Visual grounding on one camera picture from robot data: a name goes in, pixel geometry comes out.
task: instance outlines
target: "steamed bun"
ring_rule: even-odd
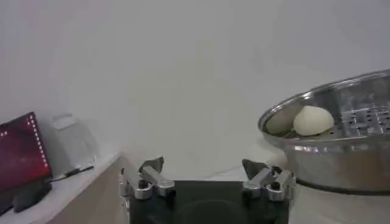
[[[294,129],[302,136],[318,135],[332,128],[334,121],[329,111],[305,106],[294,119]]]

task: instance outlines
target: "white counter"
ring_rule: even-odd
[[[8,211],[0,216],[0,224],[41,224],[52,220],[120,156],[120,152],[111,152],[102,156],[93,170],[53,182],[52,191],[42,201],[20,213]]]

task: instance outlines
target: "metal bracket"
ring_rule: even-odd
[[[250,198],[257,198],[264,192],[270,201],[292,200],[296,178],[288,170],[269,167],[264,163],[243,160],[249,181],[243,183],[243,192]]]
[[[273,171],[264,168],[258,172],[251,180],[243,182],[243,191],[250,195],[250,198],[257,198],[261,195],[261,189],[274,179]]]
[[[130,193],[139,200],[145,200],[152,196],[152,185],[141,178],[131,163],[125,161],[125,167],[119,173],[119,195],[129,197]]]
[[[267,185],[270,201],[293,200],[296,178],[293,173],[283,170],[276,179]]]
[[[160,196],[172,197],[176,194],[175,181],[167,180],[151,166],[142,167],[140,170],[142,177],[152,183]]]

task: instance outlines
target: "white backdrop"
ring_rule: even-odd
[[[240,161],[260,136],[257,119],[279,100],[390,67],[389,8],[3,0],[0,122],[34,110],[45,123],[69,111],[134,160],[164,155],[167,173],[203,177]]]

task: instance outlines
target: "computer screen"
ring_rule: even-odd
[[[0,192],[50,176],[35,114],[0,125]]]

